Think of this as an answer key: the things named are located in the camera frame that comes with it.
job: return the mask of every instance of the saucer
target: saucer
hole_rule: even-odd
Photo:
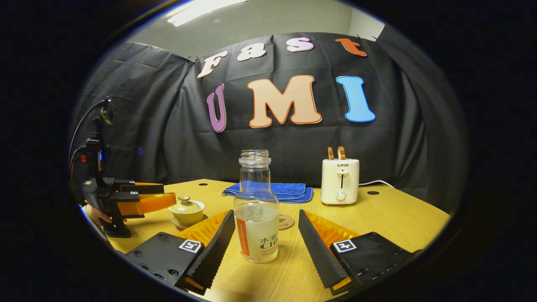
[[[204,221],[207,218],[209,218],[209,217],[207,215],[203,214],[203,218],[201,218],[200,222]],[[179,227],[179,228],[188,228],[188,227],[193,226],[193,225],[190,225],[190,226],[182,225],[181,222],[179,222],[179,221],[177,221],[177,219],[175,219],[175,216],[171,218],[171,223],[173,223],[176,227]]]

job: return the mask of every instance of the screw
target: screw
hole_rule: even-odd
[[[361,275],[365,274],[368,270],[369,270],[369,269],[367,269],[367,268],[361,269],[361,270],[358,271],[358,273],[356,274],[356,276],[361,276]]]

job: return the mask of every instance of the orange gripper pad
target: orange gripper pad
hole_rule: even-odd
[[[143,213],[154,212],[177,204],[175,193],[140,194],[138,198]]]
[[[134,183],[134,185],[162,185],[161,183]]]
[[[209,242],[213,239],[214,234],[216,234],[216,231],[218,231],[218,228],[222,224],[222,221],[224,221],[224,218],[228,212],[229,210],[202,220],[197,224],[175,234],[175,236],[183,239],[199,241],[203,243],[205,247],[207,247]]]
[[[304,211],[304,213],[308,217],[309,221],[311,222],[311,224],[317,231],[317,234],[319,234],[319,237],[323,241],[326,248],[328,248],[332,256],[333,256],[333,253],[332,253],[332,250],[330,250],[330,245],[332,243],[359,236],[358,233],[353,232],[348,228],[344,228],[330,220],[326,220],[308,211]],[[347,276],[345,279],[341,280],[340,282],[332,286],[332,288],[334,290],[338,290],[350,282],[351,282],[351,279],[349,276]]]
[[[139,202],[118,202],[123,216],[144,215],[176,204],[175,193],[140,194]]]

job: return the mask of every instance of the ceiling light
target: ceiling light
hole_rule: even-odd
[[[178,7],[175,10],[178,11],[178,13],[169,18],[168,22],[175,26],[181,26],[188,21],[192,21],[205,15],[206,13],[247,1],[248,0],[194,0]]]

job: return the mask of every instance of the ceiling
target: ceiling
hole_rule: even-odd
[[[204,56],[244,40],[289,32],[331,32],[375,40],[384,23],[334,0],[248,0],[175,27],[168,13],[128,42],[166,49],[183,57]]]

